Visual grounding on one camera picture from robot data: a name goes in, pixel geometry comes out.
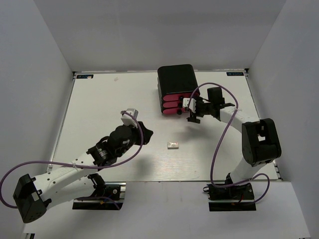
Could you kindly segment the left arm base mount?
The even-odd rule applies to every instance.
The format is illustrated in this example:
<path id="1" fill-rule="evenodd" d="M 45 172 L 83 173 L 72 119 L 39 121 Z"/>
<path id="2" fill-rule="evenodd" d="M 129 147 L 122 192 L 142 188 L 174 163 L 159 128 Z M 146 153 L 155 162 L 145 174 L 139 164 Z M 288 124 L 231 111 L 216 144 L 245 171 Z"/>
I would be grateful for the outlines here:
<path id="1" fill-rule="evenodd" d="M 75 199 L 73 210 L 118 211 L 122 208 L 125 198 L 125 182 L 105 182 L 95 173 L 87 177 L 92 183 L 94 191 L 85 200 Z"/>

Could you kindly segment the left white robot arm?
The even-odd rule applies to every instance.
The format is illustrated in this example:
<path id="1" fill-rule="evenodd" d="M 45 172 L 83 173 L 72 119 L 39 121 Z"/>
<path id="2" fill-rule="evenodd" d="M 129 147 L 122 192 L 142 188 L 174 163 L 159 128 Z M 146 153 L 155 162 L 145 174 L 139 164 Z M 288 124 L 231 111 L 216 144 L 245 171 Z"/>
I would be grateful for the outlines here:
<path id="1" fill-rule="evenodd" d="M 31 223 L 48 209 L 78 198 L 105 199 L 111 188 L 98 174 L 101 166 L 110 166 L 132 146 L 149 143 L 153 131 L 142 122 L 140 127 L 118 126 L 109 136 L 101 138 L 87 152 L 72 161 L 72 167 L 61 166 L 48 173 L 21 176 L 13 199 L 22 221 Z"/>

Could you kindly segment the white staples box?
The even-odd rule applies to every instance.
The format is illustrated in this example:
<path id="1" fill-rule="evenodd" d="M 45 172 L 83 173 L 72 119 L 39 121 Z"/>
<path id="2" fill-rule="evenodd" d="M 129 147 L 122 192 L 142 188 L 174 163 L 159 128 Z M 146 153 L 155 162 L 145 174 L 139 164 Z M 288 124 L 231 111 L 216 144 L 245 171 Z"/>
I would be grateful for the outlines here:
<path id="1" fill-rule="evenodd" d="M 178 142 L 168 142 L 167 149 L 179 149 L 179 143 Z"/>

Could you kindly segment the pink drawer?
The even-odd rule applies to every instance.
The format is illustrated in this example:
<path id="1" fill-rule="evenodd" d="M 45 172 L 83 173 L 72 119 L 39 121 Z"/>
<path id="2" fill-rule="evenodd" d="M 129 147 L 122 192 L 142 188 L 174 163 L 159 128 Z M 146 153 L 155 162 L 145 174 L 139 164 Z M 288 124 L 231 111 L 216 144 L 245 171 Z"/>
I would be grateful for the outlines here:
<path id="1" fill-rule="evenodd" d="M 179 101 L 180 97 L 183 98 L 190 98 L 191 92 L 188 93 L 180 93 L 180 94 L 167 94 L 162 97 L 162 100 L 165 102 L 171 102 L 171 101 Z"/>
<path id="2" fill-rule="evenodd" d="M 164 115 L 181 115 L 185 112 L 185 109 L 181 108 L 165 108 L 163 110 Z"/>
<path id="3" fill-rule="evenodd" d="M 181 101 L 168 101 L 168 102 L 163 102 L 162 107 L 164 109 L 170 109 L 170 108 L 178 108 L 182 109 L 182 102 Z"/>

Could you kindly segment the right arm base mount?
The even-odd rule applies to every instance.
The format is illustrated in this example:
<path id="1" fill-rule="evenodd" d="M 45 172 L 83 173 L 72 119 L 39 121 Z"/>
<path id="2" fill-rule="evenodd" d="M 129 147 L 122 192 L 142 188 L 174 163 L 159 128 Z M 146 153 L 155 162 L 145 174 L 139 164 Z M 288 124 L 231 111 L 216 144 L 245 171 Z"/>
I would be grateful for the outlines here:
<path id="1" fill-rule="evenodd" d="M 216 188 L 207 184 L 203 187 L 203 192 L 208 194 L 210 212 L 256 211 L 251 183 L 227 188 Z"/>

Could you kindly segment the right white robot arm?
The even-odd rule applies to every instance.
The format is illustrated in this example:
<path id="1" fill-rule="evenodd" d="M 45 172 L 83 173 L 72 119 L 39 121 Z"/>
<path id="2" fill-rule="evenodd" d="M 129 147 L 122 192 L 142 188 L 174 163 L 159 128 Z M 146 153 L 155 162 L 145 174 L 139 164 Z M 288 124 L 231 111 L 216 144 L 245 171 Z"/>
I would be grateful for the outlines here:
<path id="1" fill-rule="evenodd" d="M 189 98 L 184 98 L 182 106 L 189 111 L 188 122 L 200 123 L 200 118 L 212 116 L 226 124 L 226 127 L 217 143 L 212 165 L 215 164 L 219 148 L 230 127 L 241 133 L 242 159 L 231 171 L 222 185 L 214 182 L 211 186 L 224 189 L 226 195 L 232 199 L 238 198 L 243 193 L 243 186 L 261 176 L 259 170 L 273 162 L 282 154 L 279 137 L 275 123 L 272 119 L 259 119 L 240 111 L 237 100 L 226 103 L 222 92 L 225 87 L 213 84 L 207 90 L 208 101 L 197 95 L 196 88 Z"/>

